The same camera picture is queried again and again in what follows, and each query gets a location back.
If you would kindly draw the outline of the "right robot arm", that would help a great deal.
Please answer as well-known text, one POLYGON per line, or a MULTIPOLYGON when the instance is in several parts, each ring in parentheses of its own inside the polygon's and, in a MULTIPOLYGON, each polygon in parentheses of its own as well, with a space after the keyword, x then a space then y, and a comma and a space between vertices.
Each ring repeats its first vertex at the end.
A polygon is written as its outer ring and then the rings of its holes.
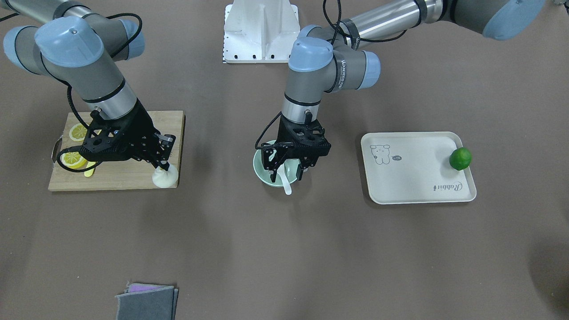
POLYGON ((111 20, 77 1, 3 0, 1 6, 41 23, 5 35, 8 59, 75 89, 91 109, 83 143, 61 154, 79 152, 96 164, 134 159, 152 164, 157 172, 176 173, 168 162, 175 136, 155 128, 116 66, 116 61, 144 52, 141 24, 111 20))

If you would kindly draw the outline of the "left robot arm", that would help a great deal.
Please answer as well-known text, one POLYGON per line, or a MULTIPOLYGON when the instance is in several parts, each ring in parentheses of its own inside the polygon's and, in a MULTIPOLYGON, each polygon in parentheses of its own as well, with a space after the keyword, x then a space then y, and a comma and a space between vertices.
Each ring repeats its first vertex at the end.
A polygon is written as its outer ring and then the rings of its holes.
POLYGON ((329 153, 331 144, 317 121, 323 94, 369 88, 378 81, 381 63, 368 43, 399 39, 421 24, 449 21, 485 38, 507 40, 520 34, 542 10, 543 0, 394 0, 328 27, 309 25, 293 43, 279 130, 273 143, 256 142, 261 178, 273 184, 278 169, 292 160, 292 173, 303 173, 329 153))

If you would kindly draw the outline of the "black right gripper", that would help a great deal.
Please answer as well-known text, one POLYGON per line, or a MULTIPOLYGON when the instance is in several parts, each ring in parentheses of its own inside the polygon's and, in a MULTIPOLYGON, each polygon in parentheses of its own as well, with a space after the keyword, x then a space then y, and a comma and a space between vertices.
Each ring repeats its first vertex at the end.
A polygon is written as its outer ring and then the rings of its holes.
POLYGON ((162 135, 140 103, 114 120, 104 120, 100 112, 91 113, 92 121, 79 153, 94 162, 134 159, 168 172, 168 162, 176 136, 162 135))

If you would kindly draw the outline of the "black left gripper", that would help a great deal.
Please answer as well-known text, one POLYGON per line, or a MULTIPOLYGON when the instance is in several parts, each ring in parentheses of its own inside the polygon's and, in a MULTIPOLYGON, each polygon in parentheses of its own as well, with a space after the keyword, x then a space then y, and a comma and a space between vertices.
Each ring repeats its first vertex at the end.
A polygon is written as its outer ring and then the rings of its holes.
POLYGON ((315 166, 319 157, 327 156, 331 144, 325 138, 325 128, 311 113, 305 114, 301 123, 288 120, 282 113, 269 122, 261 136, 279 119, 276 142, 261 144, 261 177, 265 182, 276 182, 277 170, 285 160, 297 159, 297 180, 301 181, 304 172, 315 166))

